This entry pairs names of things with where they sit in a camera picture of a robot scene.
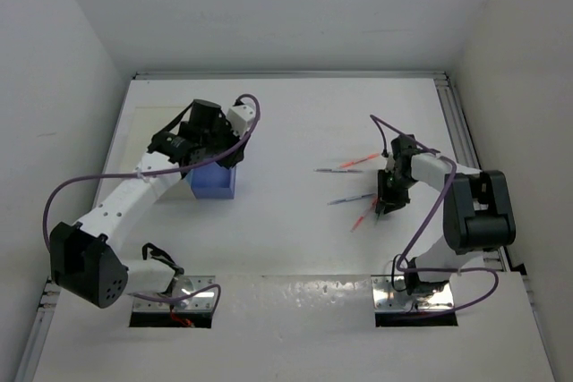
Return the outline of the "blue transparent drawer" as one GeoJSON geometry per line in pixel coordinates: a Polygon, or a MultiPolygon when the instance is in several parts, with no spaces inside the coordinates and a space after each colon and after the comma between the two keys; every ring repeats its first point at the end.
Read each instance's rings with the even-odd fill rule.
{"type": "Polygon", "coordinates": [[[185,178],[196,199],[234,199],[236,168],[217,163],[192,170],[185,178]]]}

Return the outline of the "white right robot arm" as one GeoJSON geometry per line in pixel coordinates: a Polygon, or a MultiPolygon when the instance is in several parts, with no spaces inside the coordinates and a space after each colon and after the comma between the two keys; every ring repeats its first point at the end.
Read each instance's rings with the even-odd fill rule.
{"type": "Polygon", "coordinates": [[[408,244],[393,262],[393,268],[403,274],[407,294],[439,291],[478,254],[515,241],[516,224],[503,172],[459,165],[421,147],[413,135],[400,135],[390,146],[391,151],[383,154],[387,164],[377,172],[375,213],[387,215],[405,208],[410,189],[418,183],[439,193],[427,218],[442,209],[442,236],[411,259],[407,254],[413,245],[408,244]]]}

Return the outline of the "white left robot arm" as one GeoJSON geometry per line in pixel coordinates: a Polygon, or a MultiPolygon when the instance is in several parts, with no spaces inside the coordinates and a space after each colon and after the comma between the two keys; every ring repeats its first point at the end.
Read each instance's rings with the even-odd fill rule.
{"type": "Polygon", "coordinates": [[[175,294],[184,269],[168,253],[146,243],[140,258],[121,259],[121,250],[150,208],[190,172],[240,163],[260,119],[260,102],[251,94],[239,96],[226,112],[194,99],[151,137],[131,172],[115,175],[120,183],[102,202],[70,225],[42,229],[52,280],[100,309],[122,295],[171,306],[193,298],[175,294]]]}

